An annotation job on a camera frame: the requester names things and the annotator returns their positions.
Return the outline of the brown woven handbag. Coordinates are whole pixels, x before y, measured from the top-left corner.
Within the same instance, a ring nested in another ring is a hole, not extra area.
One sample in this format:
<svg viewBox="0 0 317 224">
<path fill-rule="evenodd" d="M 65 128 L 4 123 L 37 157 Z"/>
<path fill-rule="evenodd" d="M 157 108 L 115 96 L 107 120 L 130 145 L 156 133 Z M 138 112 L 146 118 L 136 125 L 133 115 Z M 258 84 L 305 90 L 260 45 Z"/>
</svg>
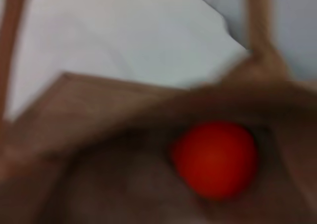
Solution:
<svg viewBox="0 0 317 224">
<path fill-rule="evenodd" d="M 271 36 L 271 0 L 246 0 L 251 54 L 189 90 L 63 74 L 3 120 L 26 0 L 6 0 L 0 36 L 0 224 L 317 224 L 317 86 L 292 81 Z M 258 151 L 250 185 L 225 200 L 180 177 L 170 146 L 228 121 Z"/>
</svg>

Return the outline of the orange toy fruit with stem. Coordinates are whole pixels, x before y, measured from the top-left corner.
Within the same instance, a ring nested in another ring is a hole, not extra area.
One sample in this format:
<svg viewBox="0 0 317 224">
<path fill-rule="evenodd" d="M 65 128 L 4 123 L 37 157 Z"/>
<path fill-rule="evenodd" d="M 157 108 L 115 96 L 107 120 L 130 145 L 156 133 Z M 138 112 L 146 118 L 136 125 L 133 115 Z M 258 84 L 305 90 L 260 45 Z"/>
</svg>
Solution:
<svg viewBox="0 0 317 224">
<path fill-rule="evenodd" d="M 259 163 L 251 132 L 228 121 L 191 127 L 171 144 L 170 157 L 186 185 L 212 200 L 229 199 L 244 191 Z"/>
</svg>

